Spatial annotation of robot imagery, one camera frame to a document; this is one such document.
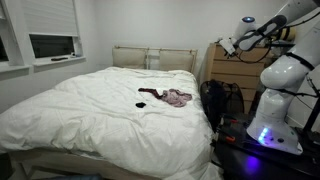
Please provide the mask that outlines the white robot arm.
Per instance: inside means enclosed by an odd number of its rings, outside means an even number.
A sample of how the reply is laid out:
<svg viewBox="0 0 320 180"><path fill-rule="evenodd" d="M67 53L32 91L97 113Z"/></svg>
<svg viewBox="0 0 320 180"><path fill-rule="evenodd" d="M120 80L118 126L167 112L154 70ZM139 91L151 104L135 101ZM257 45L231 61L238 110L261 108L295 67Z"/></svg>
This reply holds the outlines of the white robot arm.
<svg viewBox="0 0 320 180"><path fill-rule="evenodd" d="M288 0L273 18L258 27L255 19L241 19L232 45L242 51L252 50L260 41L319 7L319 0ZM281 55L260 75L266 90L261 95L256 114L247 134L260 145L300 155L303 148L297 133L285 122L288 108L305 76L320 63L316 43L319 27L314 26L304 38Z"/></svg>

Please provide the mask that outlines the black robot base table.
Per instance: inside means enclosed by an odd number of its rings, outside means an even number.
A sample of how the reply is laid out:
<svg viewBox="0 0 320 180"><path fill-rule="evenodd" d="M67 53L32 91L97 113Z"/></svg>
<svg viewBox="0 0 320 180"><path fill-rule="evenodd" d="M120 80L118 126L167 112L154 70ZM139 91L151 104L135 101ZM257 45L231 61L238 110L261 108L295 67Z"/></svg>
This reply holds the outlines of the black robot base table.
<svg viewBox="0 0 320 180"><path fill-rule="evenodd" d="M239 123L222 125L222 118ZM246 133L251 117L245 114L224 114L217 132L236 138L234 143L214 140L212 162L224 170L225 180L320 180L319 156L293 155L261 146Z"/></svg>

